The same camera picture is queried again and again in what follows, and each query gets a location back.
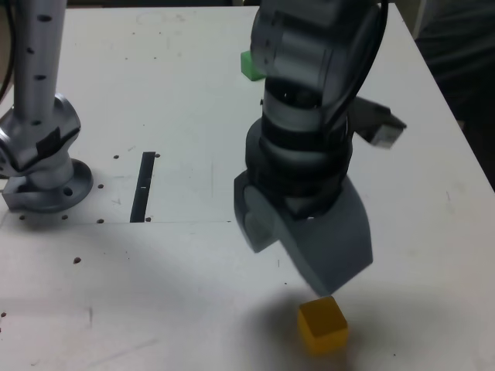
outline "black cable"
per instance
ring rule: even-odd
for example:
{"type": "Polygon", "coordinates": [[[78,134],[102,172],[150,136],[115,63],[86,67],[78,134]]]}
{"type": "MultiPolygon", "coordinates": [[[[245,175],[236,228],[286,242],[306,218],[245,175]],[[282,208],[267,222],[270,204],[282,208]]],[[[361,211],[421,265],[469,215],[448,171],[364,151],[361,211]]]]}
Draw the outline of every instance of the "black cable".
{"type": "Polygon", "coordinates": [[[14,72],[15,60],[15,26],[10,0],[4,0],[3,5],[5,6],[5,13],[7,14],[7,21],[9,23],[10,30],[10,56],[9,64],[7,66],[7,72],[5,73],[5,79],[3,80],[2,87],[0,87],[0,102],[3,100],[5,92],[9,87],[10,79],[12,78],[12,73],[14,72]]]}
{"type": "Polygon", "coordinates": [[[356,97],[360,88],[363,86],[364,81],[366,80],[368,73],[373,66],[374,60],[377,57],[378,50],[380,49],[381,40],[384,38],[385,28],[387,27],[387,17],[388,17],[388,0],[381,0],[381,11],[380,18],[378,20],[378,30],[377,30],[377,38],[375,39],[375,44],[373,49],[370,52],[370,56],[361,69],[360,73],[357,75],[354,83],[350,85],[350,88],[347,90],[346,94],[344,94],[341,99],[340,106],[335,110],[332,120],[327,128],[332,128],[335,121],[339,120],[344,111],[349,107],[352,100],[356,97]]]}

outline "yellow cube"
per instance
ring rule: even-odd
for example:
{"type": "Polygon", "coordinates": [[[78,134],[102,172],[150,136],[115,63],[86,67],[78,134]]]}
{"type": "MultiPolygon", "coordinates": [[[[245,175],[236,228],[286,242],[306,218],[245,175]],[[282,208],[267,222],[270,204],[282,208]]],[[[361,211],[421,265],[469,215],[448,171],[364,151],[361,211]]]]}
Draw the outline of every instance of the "yellow cube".
{"type": "Polygon", "coordinates": [[[304,343],[314,356],[347,344],[347,321],[331,296],[300,305],[297,323],[304,343]]]}

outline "green cube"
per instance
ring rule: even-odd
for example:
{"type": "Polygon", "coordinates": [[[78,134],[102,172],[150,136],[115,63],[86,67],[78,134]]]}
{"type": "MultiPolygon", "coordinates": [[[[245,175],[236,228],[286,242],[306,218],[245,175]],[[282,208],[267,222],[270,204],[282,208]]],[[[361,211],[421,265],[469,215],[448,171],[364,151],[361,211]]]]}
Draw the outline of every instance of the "green cube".
{"type": "Polygon", "coordinates": [[[251,81],[258,81],[265,78],[263,73],[259,73],[251,58],[251,51],[241,53],[241,71],[251,81]]]}

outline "hole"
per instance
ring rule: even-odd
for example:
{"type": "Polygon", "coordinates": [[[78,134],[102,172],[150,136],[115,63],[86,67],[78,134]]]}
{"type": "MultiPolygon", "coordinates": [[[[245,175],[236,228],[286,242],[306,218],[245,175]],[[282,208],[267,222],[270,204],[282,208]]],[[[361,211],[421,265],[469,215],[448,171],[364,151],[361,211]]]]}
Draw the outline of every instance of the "hole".
{"type": "Polygon", "coordinates": [[[40,14],[40,15],[38,15],[37,19],[40,22],[49,22],[52,20],[52,17],[50,17],[49,15],[46,15],[46,14],[40,14]]]}
{"type": "Polygon", "coordinates": [[[72,194],[73,194],[72,189],[70,189],[69,187],[65,187],[65,188],[63,189],[63,194],[64,194],[65,196],[72,196],[72,194]]]}

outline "cable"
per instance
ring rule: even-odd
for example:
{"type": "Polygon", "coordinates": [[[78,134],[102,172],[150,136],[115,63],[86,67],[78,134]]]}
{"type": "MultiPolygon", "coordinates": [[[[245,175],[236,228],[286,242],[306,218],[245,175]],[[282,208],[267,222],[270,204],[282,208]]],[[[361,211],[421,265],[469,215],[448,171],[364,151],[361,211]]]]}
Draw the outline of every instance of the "cable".
{"type": "Polygon", "coordinates": [[[15,60],[15,26],[14,17],[12,16],[12,7],[10,0],[4,0],[5,13],[7,14],[7,21],[9,23],[10,30],[10,56],[9,64],[7,66],[7,72],[5,73],[5,79],[3,80],[2,87],[0,87],[0,102],[2,102],[5,97],[7,88],[9,87],[10,79],[12,78],[12,73],[14,71],[14,60],[15,60]]]}

